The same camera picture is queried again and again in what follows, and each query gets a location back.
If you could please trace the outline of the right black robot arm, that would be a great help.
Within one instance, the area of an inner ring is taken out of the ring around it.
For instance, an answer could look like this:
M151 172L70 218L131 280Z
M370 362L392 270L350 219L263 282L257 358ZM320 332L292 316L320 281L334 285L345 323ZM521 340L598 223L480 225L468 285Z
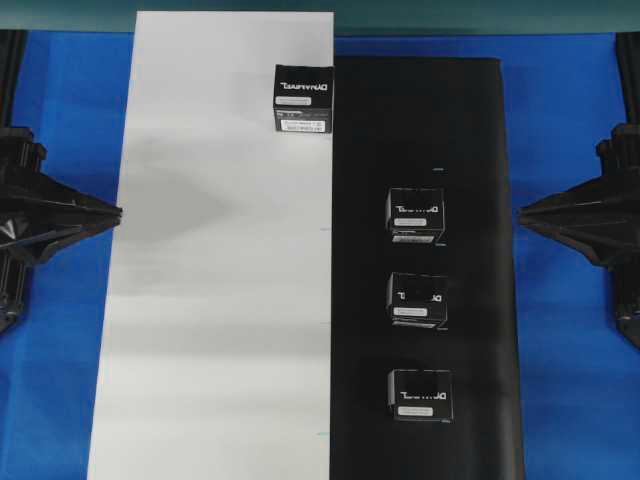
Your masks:
M639 33L618 33L627 121L596 145L601 175L521 208L518 223L607 269L617 330L639 345Z

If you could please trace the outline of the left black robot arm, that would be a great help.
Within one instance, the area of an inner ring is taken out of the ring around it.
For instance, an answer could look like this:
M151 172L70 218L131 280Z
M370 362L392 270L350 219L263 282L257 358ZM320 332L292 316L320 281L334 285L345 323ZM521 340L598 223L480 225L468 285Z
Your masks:
M41 171L46 148L9 124L27 32L1 32L1 330L24 311L31 270L121 223L123 210Z

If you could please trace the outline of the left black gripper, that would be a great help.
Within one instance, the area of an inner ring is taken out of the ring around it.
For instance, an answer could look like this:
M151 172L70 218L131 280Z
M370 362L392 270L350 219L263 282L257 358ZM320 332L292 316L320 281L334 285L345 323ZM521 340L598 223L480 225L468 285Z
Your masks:
M1 253L29 267L44 264L59 251L115 228L121 223L120 216L123 213L116 205L75 190L40 173L46 155L46 148L34 141L34 135L29 128L1 128ZM35 219L29 217L30 207L25 200L8 196L4 184L5 170L8 166L37 172L29 181L29 191L40 203L114 216L61 230L44 240L30 240L30 237L38 236L35 231Z

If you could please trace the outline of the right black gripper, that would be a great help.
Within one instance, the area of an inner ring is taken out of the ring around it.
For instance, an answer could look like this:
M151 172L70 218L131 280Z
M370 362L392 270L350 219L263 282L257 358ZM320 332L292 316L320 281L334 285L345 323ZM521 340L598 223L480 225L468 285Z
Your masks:
M517 222L547 239L582 254L591 264L611 269L639 255L639 125L621 123L597 144L602 175L548 195L518 210ZM534 216L613 216L606 237L576 233Z

